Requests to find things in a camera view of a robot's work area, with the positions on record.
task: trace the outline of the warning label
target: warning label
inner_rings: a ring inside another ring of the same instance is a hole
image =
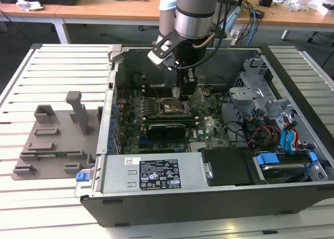
[[[176,159],[140,161],[139,175],[142,190],[181,188]]]

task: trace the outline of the gray plastic post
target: gray plastic post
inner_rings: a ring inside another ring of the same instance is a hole
[[[54,115],[54,111],[50,105],[38,105],[33,114],[38,123],[51,123],[50,115]]]
[[[80,125],[83,135],[88,134],[88,120],[87,111],[83,104],[80,102],[81,92],[80,91],[69,91],[67,93],[66,102],[72,105],[75,117]]]

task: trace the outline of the metal bracket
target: metal bracket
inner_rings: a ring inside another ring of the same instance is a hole
[[[123,58],[123,50],[121,44],[112,44],[108,49],[108,59],[111,63]]]
[[[187,39],[180,36],[176,31],[170,32],[160,42],[156,43],[153,47],[153,53],[160,59],[166,58],[180,43]]]

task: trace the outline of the blue tab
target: blue tab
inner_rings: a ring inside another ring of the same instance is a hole
[[[77,182],[88,182],[89,181],[89,173],[87,172],[79,172],[75,178]]]
[[[262,153],[259,154],[256,159],[259,165],[280,163],[275,153]]]
[[[285,148],[285,137],[287,136],[287,131],[283,130],[282,135],[281,135],[281,141],[280,141],[280,146],[282,149]]]
[[[289,151],[291,154],[294,154],[294,150],[292,150],[291,148],[291,143],[292,143],[293,138],[294,138],[294,133],[289,131],[287,144],[285,144],[285,150]]]
[[[265,164],[280,163],[275,153],[262,153],[260,156],[262,156]]]
[[[259,165],[265,164],[265,162],[264,162],[264,160],[263,160],[263,158],[262,158],[261,155],[257,156],[256,160],[257,160],[257,162],[258,162]]]
[[[308,156],[310,157],[310,159],[311,159],[312,162],[315,162],[315,161],[318,160],[317,155],[315,155],[314,152],[310,152],[310,153],[308,154]]]

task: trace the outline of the silver metal cylinder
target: silver metal cylinder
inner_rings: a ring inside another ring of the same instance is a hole
[[[218,0],[177,0],[177,7],[192,14],[210,14],[214,12]]]
[[[200,39],[209,32],[213,21],[213,15],[206,18],[196,18],[181,14],[176,10],[175,30],[182,37]]]

